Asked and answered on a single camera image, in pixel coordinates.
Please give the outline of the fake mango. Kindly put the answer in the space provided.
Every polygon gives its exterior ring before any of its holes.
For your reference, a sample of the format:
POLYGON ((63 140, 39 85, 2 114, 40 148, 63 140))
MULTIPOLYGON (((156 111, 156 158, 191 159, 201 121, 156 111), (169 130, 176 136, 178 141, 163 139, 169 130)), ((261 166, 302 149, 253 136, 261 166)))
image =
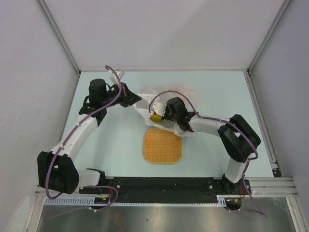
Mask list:
POLYGON ((157 123, 160 124, 162 123, 162 116, 158 115, 158 114, 153 114, 149 117, 149 119, 153 122, 153 123, 157 123))

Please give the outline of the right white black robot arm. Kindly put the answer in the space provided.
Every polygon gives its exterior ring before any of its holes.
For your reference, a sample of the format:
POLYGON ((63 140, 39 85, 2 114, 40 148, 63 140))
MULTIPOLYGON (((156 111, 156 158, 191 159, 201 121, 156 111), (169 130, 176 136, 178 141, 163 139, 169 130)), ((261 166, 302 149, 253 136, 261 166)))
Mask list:
POLYGON ((261 139, 247 121, 238 114, 229 119, 201 116, 195 110, 189 112, 184 102, 175 97, 167 101, 163 120, 175 122, 184 132, 203 132, 218 136, 230 156, 226 172, 222 176, 223 189, 234 194, 251 160, 259 157, 257 148, 261 139))

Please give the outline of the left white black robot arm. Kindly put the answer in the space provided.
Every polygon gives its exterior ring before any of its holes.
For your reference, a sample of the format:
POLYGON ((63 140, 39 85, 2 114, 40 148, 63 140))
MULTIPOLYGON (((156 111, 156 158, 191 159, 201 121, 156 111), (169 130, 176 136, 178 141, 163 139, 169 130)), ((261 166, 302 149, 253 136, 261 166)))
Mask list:
POLYGON ((102 193, 107 187, 103 171, 91 168, 78 171, 74 160, 103 121, 108 107, 117 104, 129 107, 142 98, 131 92, 125 83, 109 86, 103 79, 92 80, 88 90, 71 132, 51 151, 42 151, 37 157, 39 186, 45 190, 72 194, 76 189, 90 187, 94 192, 102 193))

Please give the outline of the white plastic bag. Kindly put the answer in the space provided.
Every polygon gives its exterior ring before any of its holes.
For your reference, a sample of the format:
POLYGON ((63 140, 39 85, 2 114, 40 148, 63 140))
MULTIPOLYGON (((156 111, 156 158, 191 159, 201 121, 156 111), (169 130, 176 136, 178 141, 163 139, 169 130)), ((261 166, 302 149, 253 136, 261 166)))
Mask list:
POLYGON ((164 120, 152 121, 151 116, 157 113, 157 109, 160 107, 160 113, 168 113, 167 101, 178 97, 180 98, 186 109, 191 111, 192 108, 186 98, 190 100, 193 106, 198 106, 199 96, 196 90, 192 86, 175 85, 175 86, 162 86, 162 87, 144 87, 141 93, 138 94, 141 97, 141 101, 133 105, 135 111, 143 118, 144 123, 148 127, 155 127, 160 130, 165 130, 174 133, 180 137, 192 137, 195 134, 189 131, 183 131, 177 125, 177 123, 164 120))

